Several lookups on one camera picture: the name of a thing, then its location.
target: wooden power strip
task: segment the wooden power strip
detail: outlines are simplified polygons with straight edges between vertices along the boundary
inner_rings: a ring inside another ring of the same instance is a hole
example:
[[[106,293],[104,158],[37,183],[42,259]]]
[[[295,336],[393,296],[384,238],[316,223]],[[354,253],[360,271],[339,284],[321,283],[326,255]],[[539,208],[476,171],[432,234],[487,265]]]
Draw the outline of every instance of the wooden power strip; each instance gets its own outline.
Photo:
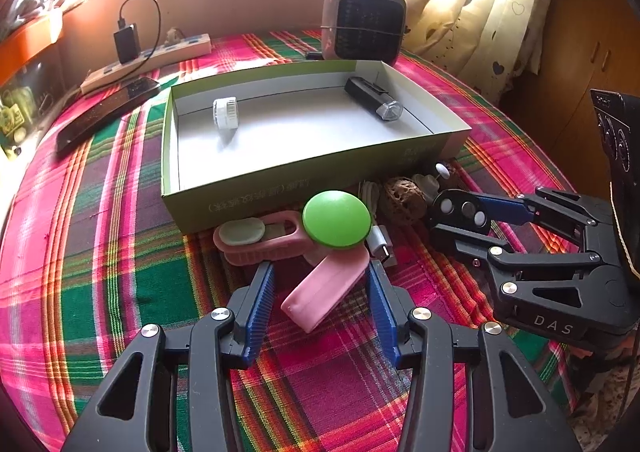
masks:
[[[108,85],[108,83],[116,82],[127,74],[133,67],[140,65],[141,62],[149,56],[150,52],[151,49],[142,51],[139,57],[124,65],[119,62],[115,62],[109,66],[103,67],[102,69],[95,70],[89,74],[89,76],[86,77],[86,80],[82,82],[82,85],[80,85],[82,94],[88,94],[96,88]],[[154,55],[149,58],[149,60],[140,67],[139,70],[132,72],[130,76],[138,76],[143,72],[149,72],[150,70],[158,69],[158,67],[168,66],[170,64],[177,64],[183,60],[196,58],[203,54],[209,54],[210,52],[211,40],[207,34],[185,38],[181,42],[172,46],[160,45],[158,46],[158,49],[156,49]]]

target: black cable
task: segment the black cable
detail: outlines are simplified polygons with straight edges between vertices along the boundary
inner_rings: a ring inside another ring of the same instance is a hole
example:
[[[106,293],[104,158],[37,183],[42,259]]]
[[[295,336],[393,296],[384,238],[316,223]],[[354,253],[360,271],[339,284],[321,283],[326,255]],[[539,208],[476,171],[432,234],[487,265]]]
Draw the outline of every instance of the black cable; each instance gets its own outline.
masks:
[[[634,347],[631,350],[631,363],[629,364],[629,372],[626,375],[625,392],[622,395],[622,401],[620,402],[620,409],[618,411],[618,417],[616,423],[620,421],[622,415],[625,413],[626,400],[629,397],[629,390],[631,389],[631,381],[634,378],[634,370],[636,363],[638,362],[638,344],[640,344],[640,327],[636,327],[636,336],[634,337]]]
[[[140,70],[140,68],[145,65],[149,59],[154,55],[154,53],[156,52],[156,50],[158,49],[158,45],[160,44],[160,34],[162,31],[162,13],[160,11],[160,5],[158,4],[157,0],[153,0],[154,4],[156,5],[156,9],[158,10],[158,35],[156,36],[156,43],[153,47],[153,49],[151,49],[151,52],[146,56],[146,58],[144,60],[142,60],[136,67],[134,67],[133,69],[131,69],[129,72],[127,72],[126,74],[122,75],[121,77],[119,77],[117,80],[115,80],[114,82],[110,82],[110,83],[105,83],[104,85],[98,86],[94,89],[92,89],[90,92],[88,92],[85,96],[89,95],[89,94],[95,94],[98,90],[102,90],[105,87],[111,86],[111,85],[116,85],[116,83],[121,82],[122,80],[125,80],[126,78],[128,78],[129,76],[131,76],[134,72],[137,72],[138,70]],[[120,24],[120,21],[123,20],[122,18],[122,9],[124,8],[124,5],[129,2],[129,0],[125,0],[122,5],[120,6],[120,11],[118,12],[118,24]]]

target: portable heater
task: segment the portable heater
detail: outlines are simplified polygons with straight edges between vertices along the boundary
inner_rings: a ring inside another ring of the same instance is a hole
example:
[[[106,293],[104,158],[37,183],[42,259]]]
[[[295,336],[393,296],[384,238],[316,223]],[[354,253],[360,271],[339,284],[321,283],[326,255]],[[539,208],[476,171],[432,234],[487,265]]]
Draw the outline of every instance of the portable heater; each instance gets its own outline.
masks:
[[[324,0],[322,56],[393,64],[405,19],[404,0]]]

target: cabinet handle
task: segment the cabinet handle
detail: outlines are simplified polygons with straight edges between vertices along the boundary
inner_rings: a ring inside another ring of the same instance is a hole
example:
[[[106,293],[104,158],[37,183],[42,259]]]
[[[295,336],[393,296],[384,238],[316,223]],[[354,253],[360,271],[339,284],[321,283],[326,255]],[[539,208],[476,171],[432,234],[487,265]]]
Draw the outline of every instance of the cabinet handle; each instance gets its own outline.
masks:
[[[604,60],[602,61],[602,67],[600,68],[602,72],[607,70],[607,62],[609,62],[610,56],[611,56],[611,49],[607,49],[607,52],[604,54]]]
[[[589,61],[592,64],[596,61],[596,56],[598,56],[598,51],[600,51],[600,42],[596,42],[596,46],[593,48],[593,53],[591,53],[591,58],[589,58]]]

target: black power adapter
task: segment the black power adapter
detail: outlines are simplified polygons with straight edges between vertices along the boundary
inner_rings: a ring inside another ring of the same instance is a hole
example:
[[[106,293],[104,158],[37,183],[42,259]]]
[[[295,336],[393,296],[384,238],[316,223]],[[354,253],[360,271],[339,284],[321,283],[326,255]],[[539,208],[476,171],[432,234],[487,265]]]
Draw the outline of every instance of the black power adapter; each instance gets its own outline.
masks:
[[[122,65],[140,56],[140,38],[135,24],[126,25],[124,18],[118,20],[118,31],[113,34],[118,60]]]

